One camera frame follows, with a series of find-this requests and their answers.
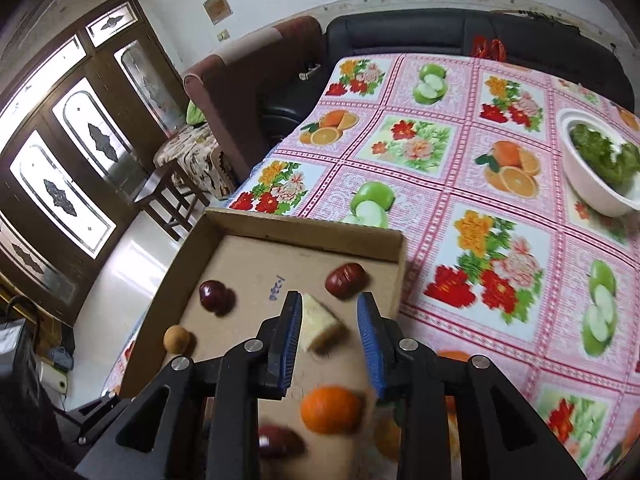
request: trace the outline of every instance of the metal screw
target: metal screw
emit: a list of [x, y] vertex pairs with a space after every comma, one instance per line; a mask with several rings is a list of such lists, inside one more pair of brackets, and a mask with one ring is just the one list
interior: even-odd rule
[[173, 368], [176, 372], [180, 370], [184, 370], [189, 367], [189, 360], [184, 356], [178, 356], [173, 361], [171, 361], [171, 368]]
[[412, 350], [415, 350], [416, 348], [418, 348], [418, 342], [415, 339], [410, 339], [408, 337], [405, 337], [404, 339], [400, 340], [399, 346], [402, 350], [411, 352]]
[[491, 364], [489, 358], [483, 355], [474, 355], [471, 358], [471, 364], [480, 370], [485, 370]]
[[244, 343], [244, 349], [247, 352], [257, 352], [258, 350], [262, 350], [262, 341], [259, 339], [249, 339], [246, 343]]

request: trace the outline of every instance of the green pillow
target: green pillow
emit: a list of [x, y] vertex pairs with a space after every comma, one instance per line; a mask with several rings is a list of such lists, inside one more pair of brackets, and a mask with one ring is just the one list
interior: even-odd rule
[[187, 124], [195, 126], [196, 124], [205, 122], [207, 122], [207, 119], [204, 117], [204, 114], [193, 104], [193, 101], [189, 101], [189, 106], [187, 106]]

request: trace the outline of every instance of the black leather sofa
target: black leather sofa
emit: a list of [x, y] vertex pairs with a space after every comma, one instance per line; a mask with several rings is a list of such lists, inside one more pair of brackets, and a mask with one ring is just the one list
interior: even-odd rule
[[424, 52], [470, 56], [474, 38], [501, 40], [507, 61], [581, 83], [634, 110], [634, 92], [612, 51], [576, 27], [547, 18], [465, 9], [411, 9], [341, 16], [327, 27], [322, 69], [262, 97], [262, 129], [275, 144], [314, 108], [336, 62], [347, 56]]

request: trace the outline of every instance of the red bag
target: red bag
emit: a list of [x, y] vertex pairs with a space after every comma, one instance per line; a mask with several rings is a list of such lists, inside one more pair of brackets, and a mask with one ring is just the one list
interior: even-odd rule
[[474, 47], [471, 51], [472, 57], [480, 57], [481, 59], [493, 59], [494, 61], [506, 62], [507, 50], [504, 43], [500, 40], [493, 40], [491, 47], [488, 47], [484, 36], [476, 36], [474, 38]]

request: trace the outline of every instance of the white bowl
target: white bowl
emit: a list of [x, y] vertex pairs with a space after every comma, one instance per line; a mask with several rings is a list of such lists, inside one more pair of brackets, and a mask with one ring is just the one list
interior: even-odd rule
[[578, 123], [583, 123], [609, 137], [616, 147], [624, 144], [626, 139], [595, 115], [583, 110], [566, 108], [556, 115], [556, 129], [562, 140], [562, 167], [569, 183], [576, 193], [598, 213], [604, 216], [622, 216], [632, 210], [640, 210], [640, 173], [636, 173], [631, 189], [622, 196], [613, 191], [582, 160], [569, 136], [569, 131]]

